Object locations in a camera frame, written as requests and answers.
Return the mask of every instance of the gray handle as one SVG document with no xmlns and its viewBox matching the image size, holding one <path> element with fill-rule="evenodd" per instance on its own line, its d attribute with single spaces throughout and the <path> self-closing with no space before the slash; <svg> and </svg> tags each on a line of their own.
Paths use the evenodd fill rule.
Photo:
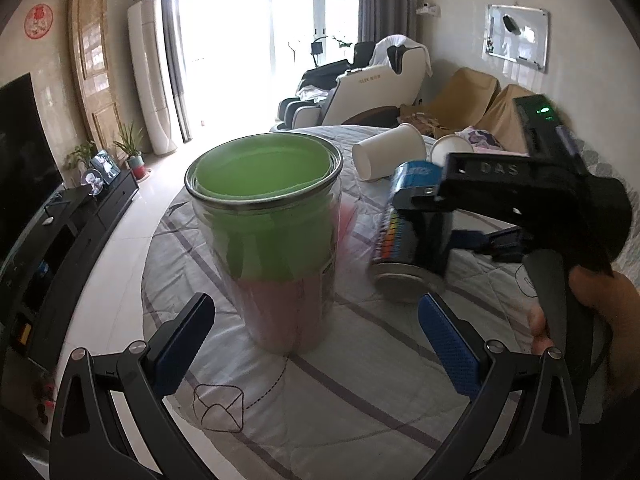
<svg viewBox="0 0 640 480">
<path fill-rule="evenodd" d="M 574 386 L 581 424 L 602 418 L 607 388 L 610 327 L 592 310 L 580 304 L 568 285 L 573 267 L 559 253 L 544 249 L 524 257 L 524 266 L 545 313 L 549 336 L 561 349 Z M 594 364 L 604 359 L 592 374 Z"/>
</svg>

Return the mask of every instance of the potted plant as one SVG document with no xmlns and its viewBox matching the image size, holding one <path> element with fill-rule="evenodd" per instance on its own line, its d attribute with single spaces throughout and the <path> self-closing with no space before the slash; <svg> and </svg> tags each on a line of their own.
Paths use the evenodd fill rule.
<svg viewBox="0 0 640 480">
<path fill-rule="evenodd" d="M 146 174 L 145 161 L 142 159 L 142 153 L 138 149 L 138 141 L 140 140 L 140 134 L 143 128 L 134 132 L 133 121 L 131 121 L 129 126 L 122 123 L 120 123 L 119 126 L 120 140 L 116 140 L 114 144 L 127 154 L 129 157 L 127 159 L 127 165 L 136 179 L 140 180 Z"/>
<path fill-rule="evenodd" d="M 70 170 L 78 168 L 80 173 L 91 167 L 91 159 L 97 153 L 95 143 L 92 140 L 78 144 L 74 150 L 66 156 L 66 165 Z"/>
</svg>

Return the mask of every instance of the television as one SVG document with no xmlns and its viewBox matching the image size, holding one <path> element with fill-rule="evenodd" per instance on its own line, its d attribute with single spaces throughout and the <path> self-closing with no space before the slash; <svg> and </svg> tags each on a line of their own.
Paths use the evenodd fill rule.
<svg viewBox="0 0 640 480">
<path fill-rule="evenodd" d="M 25 74 L 0 88 L 0 262 L 61 183 Z"/>
</svg>

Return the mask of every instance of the tv stand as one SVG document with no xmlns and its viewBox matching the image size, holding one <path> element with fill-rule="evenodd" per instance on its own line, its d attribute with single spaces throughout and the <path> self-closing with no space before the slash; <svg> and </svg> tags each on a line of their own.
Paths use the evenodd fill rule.
<svg viewBox="0 0 640 480">
<path fill-rule="evenodd" d="M 0 279 L 9 305 L 0 310 L 0 375 L 7 344 L 48 372 L 56 368 L 84 284 L 138 183 L 125 170 L 98 196 L 88 190 L 68 189 L 46 206 Z"/>
</svg>

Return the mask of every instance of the metal bolt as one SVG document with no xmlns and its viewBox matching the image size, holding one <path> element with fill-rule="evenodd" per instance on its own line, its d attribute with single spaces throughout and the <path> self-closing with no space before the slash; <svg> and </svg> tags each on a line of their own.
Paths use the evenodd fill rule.
<svg viewBox="0 0 640 480">
<path fill-rule="evenodd" d="M 142 354 L 145 348 L 146 343 L 144 341 L 134 341 L 129 345 L 129 352 L 132 354 Z"/>
<path fill-rule="evenodd" d="M 71 358 L 74 361 L 79 361 L 86 355 L 86 350 L 84 348 L 76 348 L 73 352 L 71 352 Z"/>
<path fill-rule="evenodd" d="M 504 345 L 500 341 L 497 341 L 495 339 L 487 341 L 486 347 L 492 354 L 501 354 L 502 352 L 504 352 Z"/>
<path fill-rule="evenodd" d="M 561 349 L 556 348 L 555 346 L 549 348 L 547 352 L 549 352 L 549 357 L 551 357 L 552 359 L 562 359 Z"/>
</svg>

